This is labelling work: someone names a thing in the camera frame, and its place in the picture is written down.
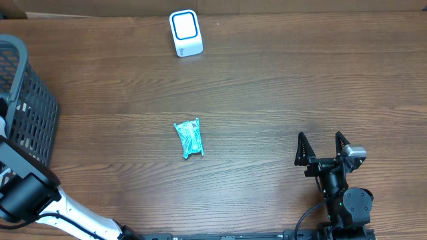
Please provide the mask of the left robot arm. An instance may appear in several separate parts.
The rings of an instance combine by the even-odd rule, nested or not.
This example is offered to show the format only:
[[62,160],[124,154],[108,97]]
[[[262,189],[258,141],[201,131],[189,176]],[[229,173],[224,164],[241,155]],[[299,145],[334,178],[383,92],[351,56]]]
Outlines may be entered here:
[[15,172],[1,187],[1,218],[12,230],[39,223],[56,227],[78,239],[141,239],[113,219],[102,217],[68,196],[46,166],[19,148],[5,134],[8,106],[1,99],[1,163]]

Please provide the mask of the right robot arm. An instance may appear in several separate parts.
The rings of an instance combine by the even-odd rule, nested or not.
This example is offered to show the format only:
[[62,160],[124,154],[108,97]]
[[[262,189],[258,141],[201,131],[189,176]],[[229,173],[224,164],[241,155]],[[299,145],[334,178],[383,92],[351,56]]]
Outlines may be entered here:
[[335,134],[336,156],[318,158],[303,132],[298,134],[294,165],[305,166],[304,175],[316,180],[323,201],[308,209],[298,220],[294,239],[300,234],[302,221],[313,211],[325,206],[328,221],[310,231],[312,239],[375,239],[370,223],[374,196],[365,188],[350,187],[346,175],[358,169],[367,158],[367,151],[351,144],[341,132]]

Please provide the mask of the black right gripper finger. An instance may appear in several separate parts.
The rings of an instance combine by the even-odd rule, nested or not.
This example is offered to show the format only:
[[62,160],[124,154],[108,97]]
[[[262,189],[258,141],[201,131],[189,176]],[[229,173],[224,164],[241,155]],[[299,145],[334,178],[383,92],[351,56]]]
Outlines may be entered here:
[[350,146],[350,142],[344,137],[344,135],[338,131],[335,134],[336,142],[336,155],[347,156],[347,150]]
[[296,157],[294,165],[296,166],[307,166],[316,158],[316,154],[312,149],[307,137],[304,132],[298,134],[298,147],[296,151]]

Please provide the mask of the teal crinkled snack packet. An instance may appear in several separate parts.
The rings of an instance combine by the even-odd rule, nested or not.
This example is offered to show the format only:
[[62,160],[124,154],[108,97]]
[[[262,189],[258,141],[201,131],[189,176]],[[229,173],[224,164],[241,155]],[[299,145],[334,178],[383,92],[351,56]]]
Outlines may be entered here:
[[174,123],[173,126],[181,140],[184,159],[188,159],[189,156],[194,153],[204,155],[198,118],[192,121],[184,121],[179,124]]

